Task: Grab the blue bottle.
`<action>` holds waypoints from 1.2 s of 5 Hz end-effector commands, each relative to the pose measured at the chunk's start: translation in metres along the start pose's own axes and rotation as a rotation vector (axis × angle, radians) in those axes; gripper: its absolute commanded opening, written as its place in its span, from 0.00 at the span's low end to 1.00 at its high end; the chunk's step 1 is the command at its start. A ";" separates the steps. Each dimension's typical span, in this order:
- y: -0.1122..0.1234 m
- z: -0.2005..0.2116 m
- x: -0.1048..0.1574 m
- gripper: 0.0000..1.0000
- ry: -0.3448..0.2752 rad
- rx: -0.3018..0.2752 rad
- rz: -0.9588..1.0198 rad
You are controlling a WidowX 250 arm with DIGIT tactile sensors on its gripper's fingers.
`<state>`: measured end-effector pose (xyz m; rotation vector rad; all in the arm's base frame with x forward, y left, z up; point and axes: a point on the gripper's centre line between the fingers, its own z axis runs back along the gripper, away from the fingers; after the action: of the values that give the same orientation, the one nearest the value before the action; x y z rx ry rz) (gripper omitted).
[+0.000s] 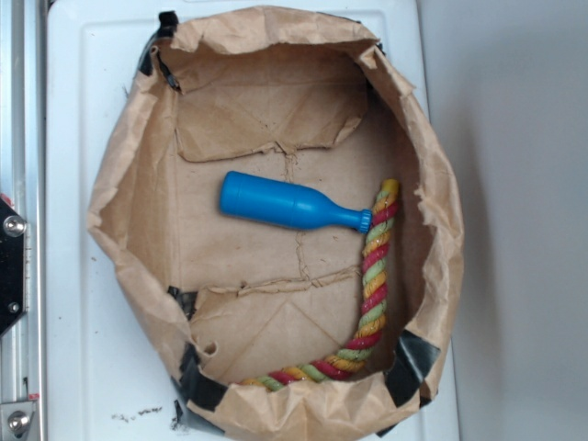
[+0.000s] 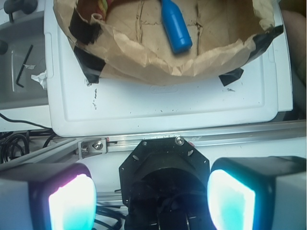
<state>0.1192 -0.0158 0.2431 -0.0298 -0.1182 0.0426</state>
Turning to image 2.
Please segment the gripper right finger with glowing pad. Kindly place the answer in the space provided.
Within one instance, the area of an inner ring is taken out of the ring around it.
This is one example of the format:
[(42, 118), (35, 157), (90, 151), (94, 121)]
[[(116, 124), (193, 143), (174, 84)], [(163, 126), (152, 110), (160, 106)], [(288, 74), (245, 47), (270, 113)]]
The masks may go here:
[(211, 167), (207, 199), (218, 230), (305, 230), (307, 160), (219, 158)]

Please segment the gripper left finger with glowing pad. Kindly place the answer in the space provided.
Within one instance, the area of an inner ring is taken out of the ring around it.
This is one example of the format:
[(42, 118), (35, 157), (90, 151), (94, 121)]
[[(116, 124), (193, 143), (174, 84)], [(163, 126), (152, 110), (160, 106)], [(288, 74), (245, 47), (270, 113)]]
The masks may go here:
[(81, 163), (5, 163), (0, 166), (2, 230), (90, 230), (97, 191)]

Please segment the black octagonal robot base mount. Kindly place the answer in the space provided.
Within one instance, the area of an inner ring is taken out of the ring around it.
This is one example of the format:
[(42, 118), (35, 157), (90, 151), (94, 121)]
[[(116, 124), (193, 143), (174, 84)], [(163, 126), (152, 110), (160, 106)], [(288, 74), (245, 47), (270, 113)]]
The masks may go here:
[(119, 167), (127, 230), (212, 230), (210, 162), (182, 137), (141, 141)]

